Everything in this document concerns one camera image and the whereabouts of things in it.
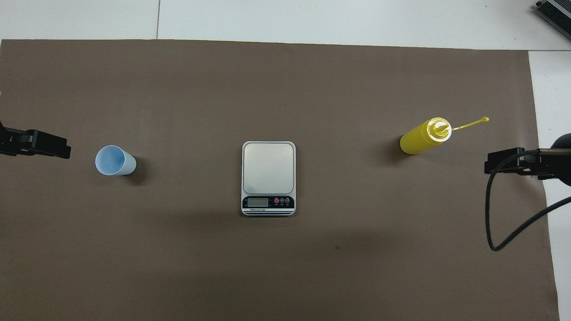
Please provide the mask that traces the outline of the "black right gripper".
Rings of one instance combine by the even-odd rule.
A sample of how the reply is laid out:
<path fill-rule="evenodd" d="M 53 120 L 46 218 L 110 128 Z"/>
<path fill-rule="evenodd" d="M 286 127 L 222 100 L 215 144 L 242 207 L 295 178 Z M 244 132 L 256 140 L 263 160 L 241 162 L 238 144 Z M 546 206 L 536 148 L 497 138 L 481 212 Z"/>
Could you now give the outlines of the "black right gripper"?
<path fill-rule="evenodd" d="M 484 173 L 516 173 L 517 175 L 534 176 L 538 180 L 555 179 L 555 176 L 571 187 L 571 133 L 560 136 L 551 145 L 552 149 L 564 149 L 565 155 L 559 155 L 555 163 L 555 173 L 550 162 L 541 155 L 526 155 L 524 148 L 509 148 L 498 152 L 490 152 L 484 162 Z"/>

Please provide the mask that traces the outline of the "light blue plastic cup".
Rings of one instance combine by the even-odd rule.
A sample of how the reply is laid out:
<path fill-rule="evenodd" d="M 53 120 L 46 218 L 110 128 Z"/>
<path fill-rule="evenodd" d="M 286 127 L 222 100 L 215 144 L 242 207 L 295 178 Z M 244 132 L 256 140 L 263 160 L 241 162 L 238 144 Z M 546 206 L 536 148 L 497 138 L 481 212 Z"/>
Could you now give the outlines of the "light blue plastic cup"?
<path fill-rule="evenodd" d="M 104 146 L 95 157 L 95 167 L 106 176 L 126 176 L 137 167 L 136 159 L 116 145 Z"/>

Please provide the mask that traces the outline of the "yellow squeeze seasoning bottle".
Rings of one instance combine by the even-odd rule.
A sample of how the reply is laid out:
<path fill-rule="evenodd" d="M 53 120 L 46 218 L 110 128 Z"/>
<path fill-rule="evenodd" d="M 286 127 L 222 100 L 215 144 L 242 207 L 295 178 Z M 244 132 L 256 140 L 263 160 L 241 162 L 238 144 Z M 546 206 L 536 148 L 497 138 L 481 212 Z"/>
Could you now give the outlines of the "yellow squeeze seasoning bottle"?
<path fill-rule="evenodd" d="M 407 155 L 420 154 L 443 144 L 457 130 L 488 121 L 489 118 L 484 116 L 474 122 L 453 127 L 445 118 L 430 118 L 404 134 L 399 140 L 399 146 Z"/>

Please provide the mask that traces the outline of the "silver digital kitchen scale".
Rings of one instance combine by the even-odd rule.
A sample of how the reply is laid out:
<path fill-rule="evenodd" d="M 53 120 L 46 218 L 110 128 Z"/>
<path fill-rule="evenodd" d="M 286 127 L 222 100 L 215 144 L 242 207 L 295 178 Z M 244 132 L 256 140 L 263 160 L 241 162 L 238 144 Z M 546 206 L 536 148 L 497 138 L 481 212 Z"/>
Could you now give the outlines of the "silver digital kitchen scale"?
<path fill-rule="evenodd" d="M 241 213 L 289 217 L 296 213 L 296 146 L 291 141 L 247 141 L 241 152 Z"/>

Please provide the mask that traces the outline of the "grey finned metal box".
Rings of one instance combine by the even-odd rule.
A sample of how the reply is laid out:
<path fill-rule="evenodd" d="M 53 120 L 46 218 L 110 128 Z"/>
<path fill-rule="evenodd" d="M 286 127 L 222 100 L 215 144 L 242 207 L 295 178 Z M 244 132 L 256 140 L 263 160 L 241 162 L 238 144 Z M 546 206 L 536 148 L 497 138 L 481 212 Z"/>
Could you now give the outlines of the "grey finned metal box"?
<path fill-rule="evenodd" d="M 535 13 L 571 41 L 571 0 L 537 0 Z"/>

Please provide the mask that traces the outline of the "brown paper table mat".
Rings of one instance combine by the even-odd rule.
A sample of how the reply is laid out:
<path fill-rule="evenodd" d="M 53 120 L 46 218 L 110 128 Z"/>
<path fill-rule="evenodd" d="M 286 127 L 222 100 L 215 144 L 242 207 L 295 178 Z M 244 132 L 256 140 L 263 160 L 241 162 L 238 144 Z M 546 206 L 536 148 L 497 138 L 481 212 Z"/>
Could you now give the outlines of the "brown paper table mat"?
<path fill-rule="evenodd" d="M 540 146 L 526 51 L 4 39 L 0 120 L 72 148 L 0 155 L 0 321 L 559 321 L 547 220 L 484 227 L 487 154 Z M 241 213 L 247 141 L 295 144 L 293 215 Z"/>

